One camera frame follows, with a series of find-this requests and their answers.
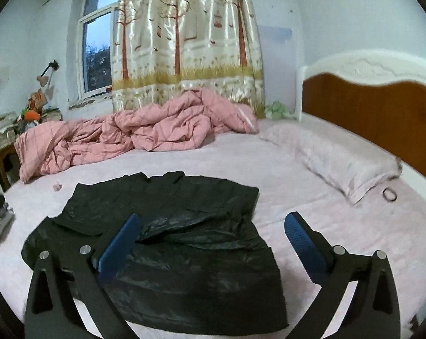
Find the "black puffer jacket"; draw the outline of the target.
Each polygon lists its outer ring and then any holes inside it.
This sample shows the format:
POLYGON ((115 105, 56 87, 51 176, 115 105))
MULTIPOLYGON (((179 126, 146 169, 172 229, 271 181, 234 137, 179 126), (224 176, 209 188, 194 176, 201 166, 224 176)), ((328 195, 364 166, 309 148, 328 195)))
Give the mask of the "black puffer jacket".
POLYGON ((287 326, 280 270, 252 218, 257 188, 169 172, 78 184, 44 219, 21 256, 86 244, 132 215, 141 229, 105 291, 125 320, 184 334, 244 336, 287 326))

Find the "pink bed sheet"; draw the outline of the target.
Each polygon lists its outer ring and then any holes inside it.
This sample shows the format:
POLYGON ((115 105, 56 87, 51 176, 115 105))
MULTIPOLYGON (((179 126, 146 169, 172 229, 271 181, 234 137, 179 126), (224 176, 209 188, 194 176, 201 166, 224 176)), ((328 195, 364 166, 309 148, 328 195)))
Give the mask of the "pink bed sheet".
POLYGON ((287 320, 296 325, 319 291, 311 283, 284 233, 284 219, 297 211, 313 230, 350 253, 387 254, 398 293, 401 336, 409 338, 411 319, 426 299, 426 201, 403 178, 372 188, 358 204, 311 173, 281 147, 257 135, 233 132, 217 136, 200 149, 173 152, 129 151, 107 161, 69 168, 5 194, 15 221, 0 246, 0 291, 22 317, 31 283, 31 269, 22 260, 26 238, 46 217, 59 215, 78 184, 96 184, 124 175, 148 176, 182 171, 186 175, 226 178, 260 191, 254 213, 259 235, 273 250, 280 267, 287 320), (62 189, 53 190, 59 182, 62 189))

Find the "small pink paper scrap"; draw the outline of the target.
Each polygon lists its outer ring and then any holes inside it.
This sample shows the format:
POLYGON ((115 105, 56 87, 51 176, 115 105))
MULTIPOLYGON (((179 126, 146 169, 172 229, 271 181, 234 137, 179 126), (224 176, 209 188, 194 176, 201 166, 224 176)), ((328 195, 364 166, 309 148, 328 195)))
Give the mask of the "small pink paper scrap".
POLYGON ((56 183, 53 185, 53 190, 54 190, 55 192, 58 192, 58 191, 60 191, 61 189, 62 189, 62 184, 61 184, 61 183, 56 182, 56 183))

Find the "light pink pillow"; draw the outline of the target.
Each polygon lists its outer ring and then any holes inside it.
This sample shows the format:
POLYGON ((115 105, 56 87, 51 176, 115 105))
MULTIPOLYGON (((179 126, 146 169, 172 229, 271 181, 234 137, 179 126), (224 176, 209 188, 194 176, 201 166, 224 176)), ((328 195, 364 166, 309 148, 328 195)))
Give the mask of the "light pink pillow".
POLYGON ((315 116, 277 121, 260 138, 288 151, 351 204, 402 173, 401 160, 372 142, 315 116))

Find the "cluttered wooden side table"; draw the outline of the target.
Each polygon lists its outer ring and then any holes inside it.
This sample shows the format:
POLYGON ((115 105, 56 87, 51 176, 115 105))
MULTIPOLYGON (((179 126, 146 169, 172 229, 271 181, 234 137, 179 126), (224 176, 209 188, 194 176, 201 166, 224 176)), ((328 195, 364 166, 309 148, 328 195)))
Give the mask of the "cluttered wooden side table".
POLYGON ((3 191, 7 191, 11 186, 11 182, 7 177, 4 160, 8 155, 16 153, 14 144, 19 135, 41 123, 62 120, 62 112, 58 108, 44 109, 40 114, 41 119, 39 122, 24 120, 23 114, 27 111, 28 109, 25 109, 19 116, 15 112, 0 115, 0 185, 3 191))

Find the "orange toy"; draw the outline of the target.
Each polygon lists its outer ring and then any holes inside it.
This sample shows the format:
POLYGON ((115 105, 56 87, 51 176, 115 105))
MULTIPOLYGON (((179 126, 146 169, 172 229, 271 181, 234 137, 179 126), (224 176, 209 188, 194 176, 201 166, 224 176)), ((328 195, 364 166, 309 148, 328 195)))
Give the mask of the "orange toy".
POLYGON ((23 114, 23 119, 28 122, 33 122, 33 121, 39 122, 41 119, 41 115, 35 110, 28 110, 27 112, 23 114))

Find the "pink plaid comforter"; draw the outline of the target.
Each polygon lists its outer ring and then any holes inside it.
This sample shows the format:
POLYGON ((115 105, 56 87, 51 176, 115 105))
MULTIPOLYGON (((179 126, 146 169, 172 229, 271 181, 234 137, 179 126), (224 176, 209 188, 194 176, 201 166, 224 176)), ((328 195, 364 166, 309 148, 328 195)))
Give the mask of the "pink plaid comforter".
POLYGON ((15 141, 20 180, 102 162, 133 149, 185 151, 223 132, 256 134, 257 119, 245 104, 209 89, 185 90, 164 105, 150 104, 88 120, 42 123, 15 141))

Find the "white and wood headboard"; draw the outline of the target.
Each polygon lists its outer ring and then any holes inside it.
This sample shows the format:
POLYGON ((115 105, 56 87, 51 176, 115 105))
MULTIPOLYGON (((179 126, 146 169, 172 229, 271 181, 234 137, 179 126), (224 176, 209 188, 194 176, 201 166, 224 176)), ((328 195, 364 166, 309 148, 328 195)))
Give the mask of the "white and wood headboard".
POLYGON ((314 115, 398 156, 426 178, 426 59, 354 50, 297 70, 295 114, 314 115))

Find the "white framed window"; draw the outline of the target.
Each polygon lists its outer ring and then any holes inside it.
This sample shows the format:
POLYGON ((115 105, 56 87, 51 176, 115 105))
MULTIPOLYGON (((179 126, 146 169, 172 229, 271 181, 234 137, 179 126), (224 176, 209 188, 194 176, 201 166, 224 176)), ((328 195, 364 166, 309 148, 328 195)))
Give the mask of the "white framed window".
POLYGON ((112 88, 112 50, 119 0, 83 0, 79 19, 79 98, 106 94, 112 88))

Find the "tree print curtain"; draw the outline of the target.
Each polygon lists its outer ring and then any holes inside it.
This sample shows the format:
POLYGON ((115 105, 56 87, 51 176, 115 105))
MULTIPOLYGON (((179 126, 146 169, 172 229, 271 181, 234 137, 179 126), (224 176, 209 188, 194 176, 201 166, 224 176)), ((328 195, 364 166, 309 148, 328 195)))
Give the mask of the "tree print curtain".
POLYGON ((265 115, 263 59, 251 0, 119 0, 113 109, 163 104, 208 88, 265 115))

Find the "wall mounted desk lamp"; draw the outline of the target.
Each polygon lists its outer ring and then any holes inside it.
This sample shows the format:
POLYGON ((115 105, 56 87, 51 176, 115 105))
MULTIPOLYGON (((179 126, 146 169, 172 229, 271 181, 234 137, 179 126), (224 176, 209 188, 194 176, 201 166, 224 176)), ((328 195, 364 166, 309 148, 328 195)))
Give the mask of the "wall mounted desk lamp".
POLYGON ((59 63, 56 60, 53 60, 49 62, 47 67, 45 68, 44 72, 42 72, 41 75, 36 76, 36 81, 39 83, 41 87, 47 86, 47 83, 49 82, 49 74, 48 72, 54 72, 59 70, 59 63))

